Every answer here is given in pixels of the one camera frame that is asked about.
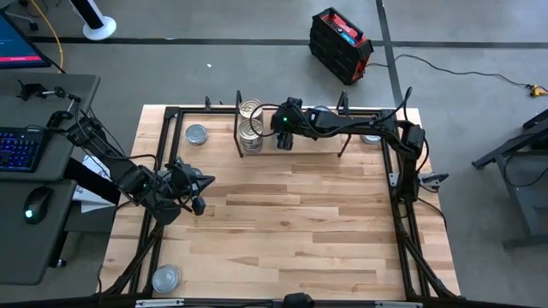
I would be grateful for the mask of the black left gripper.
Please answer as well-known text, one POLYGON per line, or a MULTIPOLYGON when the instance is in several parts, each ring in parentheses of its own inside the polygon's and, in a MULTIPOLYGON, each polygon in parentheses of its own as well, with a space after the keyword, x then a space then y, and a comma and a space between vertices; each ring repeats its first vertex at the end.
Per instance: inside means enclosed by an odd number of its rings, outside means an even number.
POLYGON ((172 163, 167 163, 166 168, 168 174, 164 177, 164 196, 168 198, 198 196, 199 188, 205 189, 215 181, 215 176, 201 176, 199 169, 184 163, 181 158, 177 158, 172 163))

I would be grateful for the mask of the wooden shelf black metal legs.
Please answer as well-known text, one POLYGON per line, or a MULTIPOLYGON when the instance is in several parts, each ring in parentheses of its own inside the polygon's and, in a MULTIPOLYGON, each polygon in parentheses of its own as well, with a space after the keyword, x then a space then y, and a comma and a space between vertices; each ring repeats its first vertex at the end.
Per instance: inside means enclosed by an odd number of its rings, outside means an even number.
POLYGON ((262 139, 263 139, 263 149, 260 153, 257 154, 246 154, 241 149, 240 136, 238 134, 239 124, 246 119, 240 117, 239 114, 239 103, 245 101, 249 98, 244 99, 239 90, 236 91, 235 98, 235 107, 234 107, 234 118, 235 124, 233 129, 233 139, 235 141, 236 149, 239 151, 241 156, 251 156, 251 155, 300 155, 300 154, 338 154, 348 137, 346 135, 337 135, 335 137, 321 138, 317 140, 309 139, 307 137, 302 137, 300 135, 294 134, 294 144, 291 151, 279 150, 277 149, 277 134, 271 132, 271 117, 277 110, 277 106, 262 106, 263 109, 263 129, 262 129, 262 139))

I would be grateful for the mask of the red black equipment case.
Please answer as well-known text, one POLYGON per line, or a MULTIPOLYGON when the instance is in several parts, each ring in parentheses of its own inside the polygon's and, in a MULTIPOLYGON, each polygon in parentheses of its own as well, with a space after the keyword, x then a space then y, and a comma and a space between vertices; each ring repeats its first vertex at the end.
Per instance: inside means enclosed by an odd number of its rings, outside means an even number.
POLYGON ((311 53, 346 86, 364 76, 374 52, 372 41, 333 7, 313 16, 308 46, 311 53))

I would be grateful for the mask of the grey desk surface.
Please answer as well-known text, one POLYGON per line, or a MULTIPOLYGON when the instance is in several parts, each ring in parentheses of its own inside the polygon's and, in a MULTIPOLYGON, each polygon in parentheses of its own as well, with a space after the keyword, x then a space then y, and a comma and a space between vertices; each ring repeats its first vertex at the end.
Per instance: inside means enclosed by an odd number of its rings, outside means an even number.
POLYGON ((63 177, 64 170, 71 158, 74 146, 60 133, 46 128, 51 115, 58 110, 66 110, 70 104, 69 94, 81 98, 76 111, 89 110, 100 78, 91 74, 53 74, 8 72, 0 74, 0 127, 39 127, 46 132, 46 144, 40 162, 33 173, 0 172, 0 181, 58 181, 63 177), (47 90, 55 86, 62 87, 65 98, 49 96, 38 98, 31 96, 27 101, 18 98, 21 86, 40 83, 47 90))
POLYGON ((48 185, 53 190, 48 212, 38 224, 25 222, 24 204, 40 183, 0 182, 0 285, 39 284, 63 232, 76 182, 48 185))

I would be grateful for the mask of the black desk clamp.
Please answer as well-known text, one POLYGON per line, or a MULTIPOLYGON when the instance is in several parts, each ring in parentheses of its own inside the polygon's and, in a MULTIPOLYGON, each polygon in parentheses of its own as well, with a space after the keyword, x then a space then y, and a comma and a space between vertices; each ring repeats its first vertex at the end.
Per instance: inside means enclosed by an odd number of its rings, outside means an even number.
POLYGON ((31 96, 38 98, 48 98, 49 96, 56 96, 58 98, 66 97, 65 90, 60 86, 55 86, 52 90, 47 90, 40 83, 24 84, 21 80, 18 80, 18 82, 21 86, 21 90, 17 97, 23 101, 27 101, 31 96))
POLYGON ((58 129, 63 121, 71 120, 74 118, 74 113, 72 109, 78 106, 78 103, 81 102, 81 98, 74 94, 69 94, 68 99, 70 101, 70 104, 66 110, 58 110, 51 115, 49 121, 46 124, 46 127, 48 129, 58 129))

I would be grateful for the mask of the black computer mouse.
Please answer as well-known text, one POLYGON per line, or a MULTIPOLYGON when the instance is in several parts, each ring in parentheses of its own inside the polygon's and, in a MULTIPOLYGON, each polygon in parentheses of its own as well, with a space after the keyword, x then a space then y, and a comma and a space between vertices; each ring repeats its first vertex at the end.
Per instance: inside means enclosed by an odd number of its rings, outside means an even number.
POLYGON ((44 220, 53 192, 51 187, 41 186, 33 189, 27 195, 23 206, 25 223, 36 225, 44 220))

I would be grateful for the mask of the white round-base stand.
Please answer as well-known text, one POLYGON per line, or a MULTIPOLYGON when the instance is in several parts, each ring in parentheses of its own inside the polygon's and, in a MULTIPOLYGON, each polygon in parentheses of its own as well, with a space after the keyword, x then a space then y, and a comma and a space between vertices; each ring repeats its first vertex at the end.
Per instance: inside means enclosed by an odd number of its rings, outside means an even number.
POLYGON ((82 32, 92 41, 104 40, 116 31, 116 21, 104 15, 94 0, 69 0, 73 11, 83 20, 82 32))

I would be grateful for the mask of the blue backlit keyboard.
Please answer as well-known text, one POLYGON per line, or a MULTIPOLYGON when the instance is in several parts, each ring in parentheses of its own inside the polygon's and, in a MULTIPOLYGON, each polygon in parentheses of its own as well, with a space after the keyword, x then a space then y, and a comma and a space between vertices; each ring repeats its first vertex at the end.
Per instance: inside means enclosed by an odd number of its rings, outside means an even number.
POLYGON ((39 127, 0 127, 0 172, 33 173, 45 144, 39 127))

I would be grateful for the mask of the desk computer monitor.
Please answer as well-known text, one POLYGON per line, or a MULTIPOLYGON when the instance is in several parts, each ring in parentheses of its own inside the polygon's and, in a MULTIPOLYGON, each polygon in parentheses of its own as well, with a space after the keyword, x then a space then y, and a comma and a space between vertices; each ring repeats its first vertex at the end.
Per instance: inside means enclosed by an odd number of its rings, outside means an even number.
POLYGON ((51 61, 0 9, 0 69, 48 68, 51 61))

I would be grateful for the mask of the dark grey metal cart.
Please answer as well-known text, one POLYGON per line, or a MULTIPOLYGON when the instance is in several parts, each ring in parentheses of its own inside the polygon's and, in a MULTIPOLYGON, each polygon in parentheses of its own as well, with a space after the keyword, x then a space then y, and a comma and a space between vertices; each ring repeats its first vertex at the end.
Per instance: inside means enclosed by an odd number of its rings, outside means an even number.
POLYGON ((517 205, 525 235, 506 240, 506 249, 548 245, 548 109, 521 126, 521 132, 472 162, 475 169, 497 165, 517 205))

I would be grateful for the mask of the black metal table frame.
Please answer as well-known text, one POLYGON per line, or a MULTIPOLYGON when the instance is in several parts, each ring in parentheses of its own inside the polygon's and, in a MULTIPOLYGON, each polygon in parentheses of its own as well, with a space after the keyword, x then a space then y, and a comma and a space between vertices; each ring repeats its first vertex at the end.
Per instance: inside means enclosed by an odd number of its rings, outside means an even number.
POLYGON ((307 293, 317 306, 382 301, 450 308, 456 284, 441 280, 444 257, 429 264, 414 207, 396 197, 388 176, 397 163, 387 145, 344 154, 241 156, 231 105, 147 105, 136 148, 157 147, 160 163, 182 156, 216 180, 204 192, 205 213, 183 211, 158 228, 141 207, 117 213, 96 295, 98 308, 134 308, 161 299, 153 272, 182 273, 171 299, 183 308, 279 306, 307 293), (190 145, 186 129, 203 125, 208 139, 190 145), (360 156, 372 164, 360 163, 360 156))

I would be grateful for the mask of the silver metal edge bracket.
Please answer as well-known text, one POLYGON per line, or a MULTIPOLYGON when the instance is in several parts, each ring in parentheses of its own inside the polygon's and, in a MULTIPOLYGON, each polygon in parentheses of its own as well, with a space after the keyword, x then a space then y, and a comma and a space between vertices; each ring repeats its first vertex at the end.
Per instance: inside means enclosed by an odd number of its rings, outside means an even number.
POLYGON ((134 308, 170 308, 184 305, 183 299, 140 299, 135 302, 134 308))
POLYGON ((375 301, 374 308, 423 308, 423 304, 407 301, 375 301))

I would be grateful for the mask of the black grey mounting bracket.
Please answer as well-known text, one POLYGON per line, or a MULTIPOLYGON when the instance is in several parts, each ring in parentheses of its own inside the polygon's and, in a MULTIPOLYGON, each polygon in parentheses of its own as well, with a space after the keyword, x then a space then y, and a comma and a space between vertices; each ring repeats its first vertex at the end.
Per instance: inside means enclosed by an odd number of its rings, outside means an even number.
POLYGON ((422 187, 438 190, 440 184, 449 177, 447 173, 419 174, 419 181, 422 187))

